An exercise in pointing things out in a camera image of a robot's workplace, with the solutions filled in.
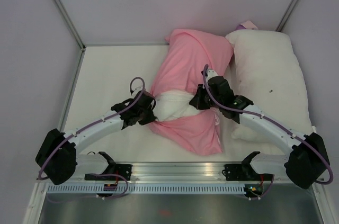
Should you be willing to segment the pink pillowcase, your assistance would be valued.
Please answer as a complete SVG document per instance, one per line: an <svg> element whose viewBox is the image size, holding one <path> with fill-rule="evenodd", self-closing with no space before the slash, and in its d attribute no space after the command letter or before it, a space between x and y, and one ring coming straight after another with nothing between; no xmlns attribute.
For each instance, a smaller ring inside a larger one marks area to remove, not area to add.
<svg viewBox="0 0 339 224"><path fill-rule="evenodd" d="M154 97L173 89L195 95L198 85L203 83L204 66L224 75L233 55L233 48L226 38L202 31L176 29L166 40L168 52L150 88ZM213 109L204 111L206 114L155 121L149 128L197 155L221 153L219 115Z"/></svg>

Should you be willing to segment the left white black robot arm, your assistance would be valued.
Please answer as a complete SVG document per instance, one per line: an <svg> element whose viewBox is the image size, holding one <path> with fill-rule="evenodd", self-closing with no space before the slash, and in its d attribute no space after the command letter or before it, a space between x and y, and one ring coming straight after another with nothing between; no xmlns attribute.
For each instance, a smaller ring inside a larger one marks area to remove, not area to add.
<svg viewBox="0 0 339 224"><path fill-rule="evenodd" d="M40 167L38 179L50 180L61 185L71 179L86 181L129 180L131 169L126 172L117 168L116 162L104 151L83 154L83 150L100 139L139 124L156 120L153 113L156 101L152 95L140 91L134 98L115 104L101 118L69 132L50 130L36 157Z"/></svg>

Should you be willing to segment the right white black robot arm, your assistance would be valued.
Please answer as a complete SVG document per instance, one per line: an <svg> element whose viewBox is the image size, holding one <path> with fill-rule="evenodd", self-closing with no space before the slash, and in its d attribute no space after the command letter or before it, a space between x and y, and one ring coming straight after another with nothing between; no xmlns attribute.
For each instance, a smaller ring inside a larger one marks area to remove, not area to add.
<svg viewBox="0 0 339 224"><path fill-rule="evenodd" d="M235 95L228 81L214 70L202 74L203 83L190 105L197 110L217 109L227 119L265 136L282 154L254 151L243 160L242 175L249 180L260 174L287 177L296 186L308 189L314 183L330 184L333 171L322 137L287 128L265 114L251 100Z"/></svg>

